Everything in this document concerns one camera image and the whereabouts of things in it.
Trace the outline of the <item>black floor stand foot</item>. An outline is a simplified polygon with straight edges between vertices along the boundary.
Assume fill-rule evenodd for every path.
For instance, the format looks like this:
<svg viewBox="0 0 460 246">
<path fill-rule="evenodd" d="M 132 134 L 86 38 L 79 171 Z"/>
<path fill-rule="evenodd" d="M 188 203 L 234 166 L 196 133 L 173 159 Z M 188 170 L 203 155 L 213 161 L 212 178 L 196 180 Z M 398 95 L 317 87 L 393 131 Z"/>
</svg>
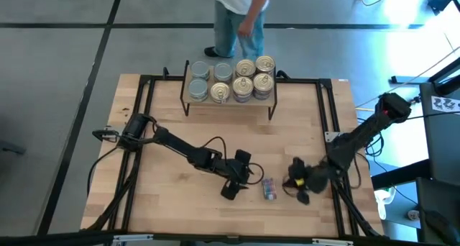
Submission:
<svg viewBox="0 0 460 246">
<path fill-rule="evenodd" d="M 422 76 L 392 76 L 390 78 L 391 84 L 410 84 L 410 85 L 417 85 L 421 83 L 427 82 L 429 77 L 422 77 Z"/>
</svg>

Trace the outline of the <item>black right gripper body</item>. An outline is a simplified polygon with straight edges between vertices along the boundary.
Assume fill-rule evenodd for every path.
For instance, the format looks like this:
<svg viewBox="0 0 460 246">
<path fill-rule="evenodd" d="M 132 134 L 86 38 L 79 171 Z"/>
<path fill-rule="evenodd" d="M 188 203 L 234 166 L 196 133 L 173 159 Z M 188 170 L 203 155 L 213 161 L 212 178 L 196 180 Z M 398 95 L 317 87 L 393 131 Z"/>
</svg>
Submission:
<svg viewBox="0 0 460 246">
<path fill-rule="evenodd" d="M 290 173 L 290 177 L 293 179 L 293 183 L 298 190 L 297 200 L 304 205 L 309 205 L 310 199 L 305 184 L 306 166 L 304 161 L 300 158 L 293 158 Z"/>
</svg>

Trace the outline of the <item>black desk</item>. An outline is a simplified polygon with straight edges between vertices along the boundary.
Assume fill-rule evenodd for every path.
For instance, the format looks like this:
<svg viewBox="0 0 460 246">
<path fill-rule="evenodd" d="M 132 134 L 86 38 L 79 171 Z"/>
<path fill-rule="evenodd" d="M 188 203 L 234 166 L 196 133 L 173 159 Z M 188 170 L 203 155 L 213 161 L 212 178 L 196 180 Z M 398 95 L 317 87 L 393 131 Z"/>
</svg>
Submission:
<svg viewBox="0 0 460 246">
<path fill-rule="evenodd" d="M 431 162 L 432 178 L 418 178 L 418 204 L 425 210 L 437 211 L 456 230 L 460 241 L 460 114 L 435 111 L 431 97 L 460 100 L 460 89 L 447 95 L 438 95 L 431 83 L 420 85 L 423 121 Z"/>
</svg>

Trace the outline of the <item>black table edge clamp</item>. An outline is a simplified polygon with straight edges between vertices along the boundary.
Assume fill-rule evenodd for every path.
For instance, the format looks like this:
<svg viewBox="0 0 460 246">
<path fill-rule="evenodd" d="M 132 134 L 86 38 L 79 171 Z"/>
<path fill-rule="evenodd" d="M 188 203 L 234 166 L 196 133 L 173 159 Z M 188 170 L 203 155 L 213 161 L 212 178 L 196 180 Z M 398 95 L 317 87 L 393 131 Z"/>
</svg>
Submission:
<svg viewBox="0 0 460 246">
<path fill-rule="evenodd" d="M 119 133 L 117 131 L 109 129 L 94 130 L 92 131 L 92 135 L 101 142 L 117 142 L 119 137 Z"/>
</svg>

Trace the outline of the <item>black diagonal beam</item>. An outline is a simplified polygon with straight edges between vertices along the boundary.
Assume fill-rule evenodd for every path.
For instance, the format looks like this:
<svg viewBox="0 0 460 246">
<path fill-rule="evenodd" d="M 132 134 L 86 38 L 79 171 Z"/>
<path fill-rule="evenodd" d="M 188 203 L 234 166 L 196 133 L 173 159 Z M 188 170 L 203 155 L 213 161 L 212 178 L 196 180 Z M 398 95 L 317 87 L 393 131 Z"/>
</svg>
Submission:
<svg viewBox="0 0 460 246">
<path fill-rule="evenodd" d="M 381 188 L 389 188 L 390 186 L 397 186 L 399 184 L 410 183 L 416 178 L 432 178 L 431 162 L 429 159 L 372 176 L 372 185 L 374 189 L 378 190 Z"/>
</svg>

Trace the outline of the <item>Bumble Bee tuna can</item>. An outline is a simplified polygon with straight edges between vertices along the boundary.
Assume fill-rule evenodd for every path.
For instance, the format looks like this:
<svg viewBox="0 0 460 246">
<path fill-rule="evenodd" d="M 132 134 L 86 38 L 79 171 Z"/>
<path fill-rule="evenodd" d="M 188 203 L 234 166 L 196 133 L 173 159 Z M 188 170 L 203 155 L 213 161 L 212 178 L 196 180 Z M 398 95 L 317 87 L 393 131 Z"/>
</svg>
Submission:
<svg viewBox="0 0 460 246">
<path fill-rule="evenodd" d="M 202 102 L 208 97 L 208 84 L 202 78 L 194 78 L 188 85 L 189 96 L 192 100 Z"/>
<path fill-rule="evenodd" d="M 193 78 L 201 78 L 204 80 L 208 80 L 210 73 L 209 73 L 209 64 L 203 61 L 196 61 L 190 67 L 192 77 Z"/>
</svg>

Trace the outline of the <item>wooden shelf black metal frame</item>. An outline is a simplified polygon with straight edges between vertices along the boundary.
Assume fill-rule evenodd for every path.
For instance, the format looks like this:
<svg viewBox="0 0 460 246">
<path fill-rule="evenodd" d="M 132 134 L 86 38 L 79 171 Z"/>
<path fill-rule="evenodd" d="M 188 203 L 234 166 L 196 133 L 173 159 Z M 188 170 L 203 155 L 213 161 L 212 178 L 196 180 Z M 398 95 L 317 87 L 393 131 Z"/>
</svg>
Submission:
<svg viewBox="0 0 460 246">
<path fill-rule="evenodd" d="M 268 119 L 271 120 L 277 106 L 277 81 L 275 81 L 275 87 L 273 88 L 271 94 L 265 100 L 258 100 L 251 97 L 248 102 L 239 103 L 235 100 L 234 95 L 231 92 L 226 103 L 218 104 L 211 98 L 210 91 L 208 92 L 208 97 L 203 101 L 194 101 L 190 97 L 189 85 L 192 81 L 192 71 L 188 60 L 185 62 L 184 74 L 182 76 L 178 76 L 178 80 L 181 81 L 180 103 L 186 116 L 188 116 L 191 106 L 248 106 L 268 108 Z"/>
</svg>

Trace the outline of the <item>black metal table frame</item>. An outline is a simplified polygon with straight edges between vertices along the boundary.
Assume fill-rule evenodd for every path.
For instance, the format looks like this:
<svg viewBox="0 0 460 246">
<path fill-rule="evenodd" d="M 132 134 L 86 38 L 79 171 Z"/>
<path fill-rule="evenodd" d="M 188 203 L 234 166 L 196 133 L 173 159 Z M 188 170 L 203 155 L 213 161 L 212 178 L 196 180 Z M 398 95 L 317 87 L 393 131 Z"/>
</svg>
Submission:
<svg viewBox="0 0 460 246">
<path fill-rule="evenodd" d="M 277 107 L 271 120 L 267 108 L 191 106 L 180 103 L 178 76 L 155 77 L 153 117 L 186 142 L 208 144 L 233 157 L 242 149 L 252 155 L 255 175 L 281 184 L 294 157 L 315 165 L 326 153 L 323 134 L 337 124 L 342 131 L 357 125 L 346 79 L 318 84 L 283 80 L 277 86 Z M 204 234 L 337 238 L 333 192 L 311 194 L 303 205 L 282 190 L 268 201 L 256 178 L 234 200 L 221 194 L 223 178 L 196 170 L 166 147 L 144 147 L 131 201 L 123 199 L 115 219 L 132 233 Z"/>
</svg>

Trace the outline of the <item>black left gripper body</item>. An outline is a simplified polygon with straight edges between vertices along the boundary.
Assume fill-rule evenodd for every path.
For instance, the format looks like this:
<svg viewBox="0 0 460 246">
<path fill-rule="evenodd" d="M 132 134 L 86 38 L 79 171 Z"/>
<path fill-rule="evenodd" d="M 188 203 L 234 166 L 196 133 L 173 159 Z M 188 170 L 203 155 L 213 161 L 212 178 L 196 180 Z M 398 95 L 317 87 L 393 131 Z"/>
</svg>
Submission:
<svg viewBox="0 0 460 246">
<path fill-rule="evenodd" d="M 240 185 L 245 186 L 249 179 L 249 161 L 251 154 L 244 150 L 237 150 L 232 159 L 226 161 L 225 173 L 226 182 L 221 189 L 221 195 L 225 199 L 235 199 L 240 190 L 247 188 L 240 188 Z"/>
</svg>

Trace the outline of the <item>silver bracket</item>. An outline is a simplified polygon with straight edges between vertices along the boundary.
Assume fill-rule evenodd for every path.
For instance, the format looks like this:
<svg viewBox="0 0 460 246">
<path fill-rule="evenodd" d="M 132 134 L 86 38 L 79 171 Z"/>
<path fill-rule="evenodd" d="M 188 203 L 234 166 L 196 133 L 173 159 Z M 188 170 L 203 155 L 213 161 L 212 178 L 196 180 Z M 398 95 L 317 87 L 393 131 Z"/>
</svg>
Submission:
<svg viewBox="0 0 460 246">
<path fill-rule="evenodd" d="M 124 245 L 128 242 L 153 240 L 153 234 L 123 234 L 114 236 L 112 242 Z"/>
<path fill-rule="evenodd" d="M 354 246 L 354 243 L 352 241 L 331 240 L 331 239 L 325 239 L 325 238 L 313 238 L 312 244 L 321 245 L 321 246 Z"/>
</svg>

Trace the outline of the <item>paper with black pattern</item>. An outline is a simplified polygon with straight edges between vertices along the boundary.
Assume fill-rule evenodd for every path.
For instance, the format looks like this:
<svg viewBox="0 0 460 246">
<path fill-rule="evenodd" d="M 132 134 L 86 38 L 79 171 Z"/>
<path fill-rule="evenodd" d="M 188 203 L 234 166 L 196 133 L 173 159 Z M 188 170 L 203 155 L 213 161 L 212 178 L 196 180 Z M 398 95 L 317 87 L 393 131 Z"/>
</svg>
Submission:
<svg viewBox="0 0 460 246">
<path fill-rule="evenodd" d="M 460 114 L 460 100 L 432 96 L 431 107 L 435 111 Z"/>
</svg>

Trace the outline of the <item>person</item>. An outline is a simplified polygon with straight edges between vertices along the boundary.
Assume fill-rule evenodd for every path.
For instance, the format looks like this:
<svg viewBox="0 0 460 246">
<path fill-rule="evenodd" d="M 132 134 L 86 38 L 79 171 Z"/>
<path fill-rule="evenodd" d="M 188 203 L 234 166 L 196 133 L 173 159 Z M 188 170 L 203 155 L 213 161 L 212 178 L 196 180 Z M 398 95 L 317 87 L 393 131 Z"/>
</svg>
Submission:
<svg viewBox="0 0 460 246">
<path fill-rule="evenodd" d="M 256 60 L 265 53 L 265 12 L 270 0 L 213 0 L 214 46 L 204 49 L 210 58 L 232 58 L 236 44 L 244 59 Z"/>
</svg>

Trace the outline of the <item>white plastic object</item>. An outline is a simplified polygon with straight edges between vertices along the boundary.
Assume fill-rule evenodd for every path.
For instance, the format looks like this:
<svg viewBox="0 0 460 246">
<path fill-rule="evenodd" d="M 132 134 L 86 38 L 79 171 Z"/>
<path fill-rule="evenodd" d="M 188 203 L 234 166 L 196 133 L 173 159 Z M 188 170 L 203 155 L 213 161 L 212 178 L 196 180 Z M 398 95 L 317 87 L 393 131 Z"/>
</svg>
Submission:
<svg viewBox="0 0 460 246">
<path fill-rule="evenodd" d="M 374 197 L 377 202 L 378 214 L 381 220 L 386 219 L 387 213 L 385 206 L 392 203 L 395 194 L 396 189 L 394 187 L 374 191 Z"/>
</svg>

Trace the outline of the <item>black rig beam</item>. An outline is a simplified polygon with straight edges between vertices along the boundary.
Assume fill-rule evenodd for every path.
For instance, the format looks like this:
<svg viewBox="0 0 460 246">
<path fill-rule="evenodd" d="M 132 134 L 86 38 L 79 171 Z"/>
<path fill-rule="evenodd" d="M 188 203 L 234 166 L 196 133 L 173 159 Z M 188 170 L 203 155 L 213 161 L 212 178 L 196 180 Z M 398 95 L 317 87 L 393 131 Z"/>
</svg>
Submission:
<svg viewBox="0 0 460 246">
<path fill-rule="evenodd" d="M 24 237 L 0 237 L 0 246 L 94 246 L 112 243 L 114 236 L 128 234 L 123 230 L 92 231 L 30 235 Z M 172 240 L 184 242 L 222 242 L 230 245 L 241 243 L 286 243 L 312 244 L 313 238 L 325 237 L 273 237 L 246 235 L 204 235 L 204 234 L 153 234 L 153 240 Z M 388 237 L 359 237 L 345 235 L 331 240 L 352 241 L 354 246 L 450 246 L 447 244 L 429 242 L 409 242 L 391 240 Z"/>
</svg>

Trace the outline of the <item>large gold ringed can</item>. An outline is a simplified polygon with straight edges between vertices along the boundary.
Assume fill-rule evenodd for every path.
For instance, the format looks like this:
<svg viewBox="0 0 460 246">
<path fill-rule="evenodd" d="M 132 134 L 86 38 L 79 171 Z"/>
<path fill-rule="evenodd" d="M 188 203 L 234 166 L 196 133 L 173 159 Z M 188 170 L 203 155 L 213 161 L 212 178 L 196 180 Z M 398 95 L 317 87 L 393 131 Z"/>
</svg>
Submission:
<svg viewBox="0 0 460 246">
<path fill-rule="evenodd" d="M 228 63 L 217 63 L 213 76 L 215 81 L 229 82 L 233 77 L 232 67 Z"/>
</svg>

